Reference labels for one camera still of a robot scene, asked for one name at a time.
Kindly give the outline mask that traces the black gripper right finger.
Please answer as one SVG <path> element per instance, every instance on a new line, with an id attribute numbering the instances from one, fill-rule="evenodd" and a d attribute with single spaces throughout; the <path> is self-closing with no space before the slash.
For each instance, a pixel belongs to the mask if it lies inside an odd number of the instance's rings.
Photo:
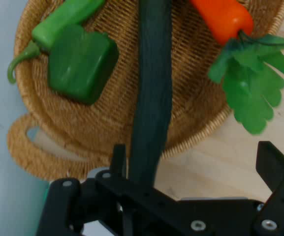
<path id="1" fill-rule="evenodd" d="M 284 236 L 284 154 L 270 141 L 258 143 L 256 171 L 272 194 L 257 215 L 253 230 L 257 236 Z"/>

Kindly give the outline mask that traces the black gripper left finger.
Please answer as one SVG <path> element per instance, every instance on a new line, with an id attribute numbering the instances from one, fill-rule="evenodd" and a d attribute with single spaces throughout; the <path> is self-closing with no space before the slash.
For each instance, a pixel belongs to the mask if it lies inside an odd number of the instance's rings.
<path id="1" fill-rule="evenodd" d="M 80 182 L 51 183 L 37 228 L 39 236 L 80 236 L 98 221 L 116 236 L 211 236 L 214 228 L 184 205 L 126 179 L 126 147 L 115 145 L 110 168 Z"/>

